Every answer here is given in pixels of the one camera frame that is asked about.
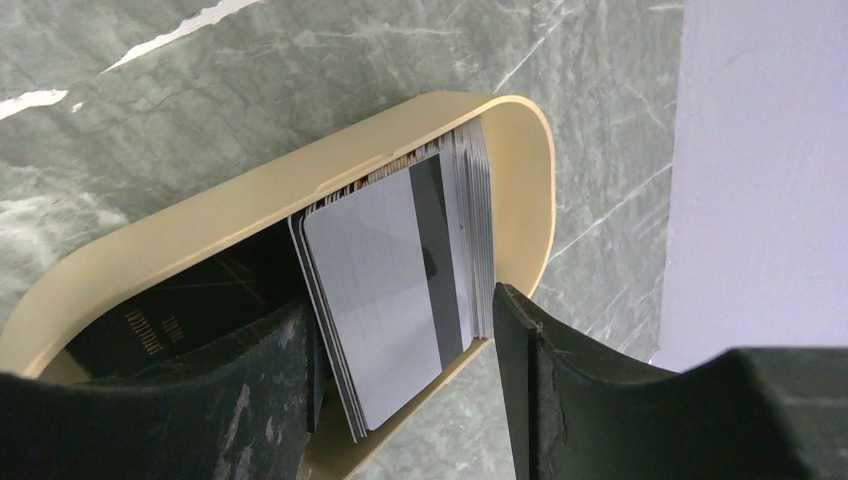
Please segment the beige oval plastic tray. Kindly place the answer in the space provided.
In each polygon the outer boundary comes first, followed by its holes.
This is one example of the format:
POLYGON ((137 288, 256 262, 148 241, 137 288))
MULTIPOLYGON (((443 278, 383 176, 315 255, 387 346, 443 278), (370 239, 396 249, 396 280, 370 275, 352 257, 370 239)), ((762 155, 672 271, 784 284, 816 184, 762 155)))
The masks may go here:
MULTIPOLYGON (((5 374, 84 384, 65 346, 125 300, 285 220, 401 156, 478 119, 491 161, 497 278, 531 294, 555 230, 555 147, 541 109, 517 95, 435 92, 338 131, 122 227, 72 253, 30 288, 1 335, 5 374)), ((484 348, 477 340, 365 440, 337 400, 324 407, 294 479, 349 479, 484 348)))

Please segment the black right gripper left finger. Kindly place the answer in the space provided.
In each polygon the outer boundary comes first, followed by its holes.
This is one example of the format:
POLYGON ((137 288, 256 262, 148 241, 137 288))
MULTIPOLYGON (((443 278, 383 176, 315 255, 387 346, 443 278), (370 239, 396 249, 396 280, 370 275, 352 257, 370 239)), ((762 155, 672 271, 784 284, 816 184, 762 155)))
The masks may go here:
POLYGON ((310 438, 309 306, 293 302, 151 372, 1 378, 5 479, 294 479, 310 438))

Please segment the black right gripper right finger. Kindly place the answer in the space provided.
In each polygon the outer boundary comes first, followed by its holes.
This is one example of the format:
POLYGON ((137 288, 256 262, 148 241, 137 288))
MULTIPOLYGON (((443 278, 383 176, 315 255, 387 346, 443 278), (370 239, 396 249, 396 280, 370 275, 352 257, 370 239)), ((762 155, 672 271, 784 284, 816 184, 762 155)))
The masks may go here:
POLYGON ((556 320, 509 284, 495 347, 520 479, 843 479, 847 352, 734 348, 682 373, 556 320))

